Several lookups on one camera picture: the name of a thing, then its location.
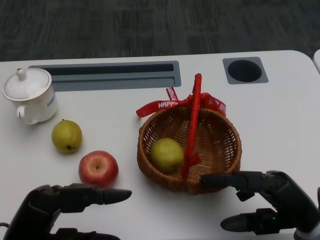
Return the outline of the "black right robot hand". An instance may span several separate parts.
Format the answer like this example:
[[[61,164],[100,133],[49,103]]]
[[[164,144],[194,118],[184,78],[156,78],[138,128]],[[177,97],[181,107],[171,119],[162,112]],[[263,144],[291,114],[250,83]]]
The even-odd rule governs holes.
[[[201,185],[213,189],[233,187],[244,202],[256,193],[273,208],[259,208],[224,219],[220,226],[229,232],[254,232],[256,235],[278,234],[280,230],[295,229],[296,240],[320,238],[320,207],[286,173],[270,170],[237,171],[235,173],[205,174]]]

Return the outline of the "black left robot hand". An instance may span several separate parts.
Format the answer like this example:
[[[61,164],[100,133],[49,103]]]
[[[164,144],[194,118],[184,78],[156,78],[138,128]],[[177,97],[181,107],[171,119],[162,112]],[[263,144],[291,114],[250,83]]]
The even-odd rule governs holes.
[[[73,183],[68,186],[42,185],[23,200],[10,224],[6,240],[116,240],[111,234],[79,232],[76,228],[59,228],[51,233],[61,213],[81,213],[90,205],[111,205],[127,200],[132,191]]]

